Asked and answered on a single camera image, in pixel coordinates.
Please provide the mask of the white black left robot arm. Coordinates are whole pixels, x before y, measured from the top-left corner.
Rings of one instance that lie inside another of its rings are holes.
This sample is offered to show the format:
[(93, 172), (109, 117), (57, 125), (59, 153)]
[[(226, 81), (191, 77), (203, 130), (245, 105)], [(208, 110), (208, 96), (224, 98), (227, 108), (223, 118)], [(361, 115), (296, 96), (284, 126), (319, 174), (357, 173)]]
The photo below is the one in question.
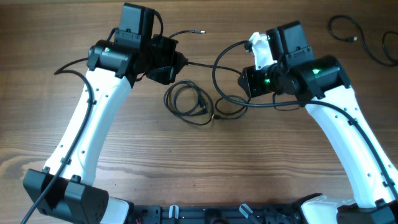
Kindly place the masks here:
[(160, 14), (125, 3), (107, 39), (84, 58), (84, 87), (62, 140), (42, 170), (27, 171), (23, 186), (32, 211), (71, 223), (133, 223), (134, 204), (94, 187), (104, 140), (135, 82), (143, 76), (167, 85), (185, 65), (177, 41), (153, 34)]

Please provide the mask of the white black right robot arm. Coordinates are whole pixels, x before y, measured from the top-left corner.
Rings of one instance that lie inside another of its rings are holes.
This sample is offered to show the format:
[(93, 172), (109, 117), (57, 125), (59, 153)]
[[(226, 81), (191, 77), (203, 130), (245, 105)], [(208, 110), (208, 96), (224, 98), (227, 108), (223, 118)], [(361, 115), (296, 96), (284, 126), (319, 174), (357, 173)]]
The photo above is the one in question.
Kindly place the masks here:
[(396, 223), (397, 169), (366, 122), (350, 79), (332, 55), (315, 58), (300, 22), (245, 43), (254, 65), (238, 83), (247, 96), (287, 94), (307, 110), (325, 133), (346, 175), (353, 198), (316, 194), (299, 206), (307, 223)]

